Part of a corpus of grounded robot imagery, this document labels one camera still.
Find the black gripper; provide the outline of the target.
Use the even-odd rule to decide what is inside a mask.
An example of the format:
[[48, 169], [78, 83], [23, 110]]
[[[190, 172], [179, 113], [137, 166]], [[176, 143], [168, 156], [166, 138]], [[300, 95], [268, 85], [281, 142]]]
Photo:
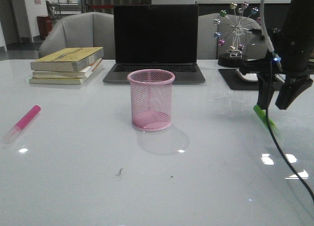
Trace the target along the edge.
[[314, 29], [310, 27], [288, 27], [272, 34], [273, 51], [268, 51], [265, 58], [245, 61], [239, 70], [245, 75], [255, 73], [258, 77], [259, 94], [257, 105], [267, 109], [275, 92], [278, 80], [274, 74], [286, 74], [281, 86], [276, 106], [286, 110], [305, 90], [310, 88], [313, 80], [310, 74], [314, 67], [309, 62], [314, 49]]

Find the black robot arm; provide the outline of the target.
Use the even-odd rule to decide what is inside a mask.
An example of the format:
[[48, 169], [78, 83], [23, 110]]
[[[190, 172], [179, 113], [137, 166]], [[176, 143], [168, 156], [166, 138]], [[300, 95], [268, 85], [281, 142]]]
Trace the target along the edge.
[[314, 64], [309, 59], [314, 50], [314, 0], [291, 0], [283, 27], [271, 41], [280, 60], [268, 51], [265, 58], [243, 62], [239, 70], [242, 74], [257, 74], [260, 109], [270, 104], [277, 82], [274, 75], [284, 74], [286, 78], [275, 102], [283, 110], [313, 84], [310, 76]]

